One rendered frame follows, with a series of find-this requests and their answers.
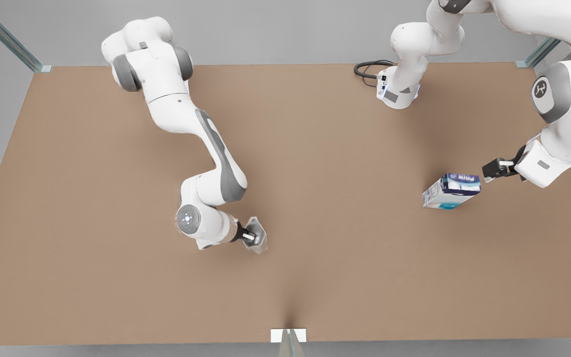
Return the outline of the silver frame post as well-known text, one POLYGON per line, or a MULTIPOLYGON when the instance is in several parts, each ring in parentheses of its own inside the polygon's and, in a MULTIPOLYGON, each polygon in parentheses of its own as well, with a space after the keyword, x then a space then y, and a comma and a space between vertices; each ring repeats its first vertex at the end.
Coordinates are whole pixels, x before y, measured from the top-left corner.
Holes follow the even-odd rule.
POLYGON ((53 66, 41 63, 1 22, 0 42, 35 74, 46 74, 53 66))
POLYGON ((515 61, 517 68, 535 68, 541 63, 561 41, 555 38, 546 38, 524 60, 515 61))
POLYGON ((307 341, 305 328, 272 329, 270 330, 271 343, 279 343, 278 357, 305 357, 301 343, 307 341))

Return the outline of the blue and white carton box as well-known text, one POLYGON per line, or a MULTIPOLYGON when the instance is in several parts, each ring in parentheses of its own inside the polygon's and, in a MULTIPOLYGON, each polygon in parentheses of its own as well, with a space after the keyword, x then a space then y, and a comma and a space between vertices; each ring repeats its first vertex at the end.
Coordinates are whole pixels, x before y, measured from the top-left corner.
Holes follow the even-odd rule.
POLYGON ((481 191, 479 176, 447 173, 422 193, 422 206, 451 210, 481 191))

